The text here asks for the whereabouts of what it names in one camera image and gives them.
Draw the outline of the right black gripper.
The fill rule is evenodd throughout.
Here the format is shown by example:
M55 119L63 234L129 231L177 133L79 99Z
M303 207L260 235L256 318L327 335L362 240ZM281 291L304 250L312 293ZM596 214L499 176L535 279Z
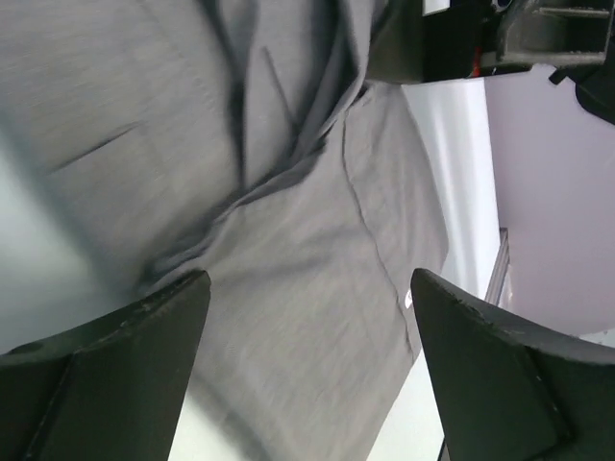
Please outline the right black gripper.
M369 46L366 79L395 85L483 78L606 61L612 1L388 1Z

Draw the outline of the grey long sleeve shirt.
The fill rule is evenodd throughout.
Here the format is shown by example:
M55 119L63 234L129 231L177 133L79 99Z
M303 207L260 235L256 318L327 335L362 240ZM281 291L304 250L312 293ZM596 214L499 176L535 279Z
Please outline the grey long sleeve shirt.
M1 101L109 277L201 269L194 366L253 458L364 460L420 351L412 272L448 239L390 1L5 1Z

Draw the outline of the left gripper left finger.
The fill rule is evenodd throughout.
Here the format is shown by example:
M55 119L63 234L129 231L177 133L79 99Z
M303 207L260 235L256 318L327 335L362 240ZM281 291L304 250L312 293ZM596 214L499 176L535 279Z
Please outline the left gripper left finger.
M192 271L2 354L2 459L167 459L209 300L209 275Z

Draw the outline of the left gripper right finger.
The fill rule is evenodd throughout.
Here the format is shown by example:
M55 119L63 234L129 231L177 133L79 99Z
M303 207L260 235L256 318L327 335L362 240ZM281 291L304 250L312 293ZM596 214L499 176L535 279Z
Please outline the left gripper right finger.
M613 349L542 327L426 269L410 287L451 459L613 459Z

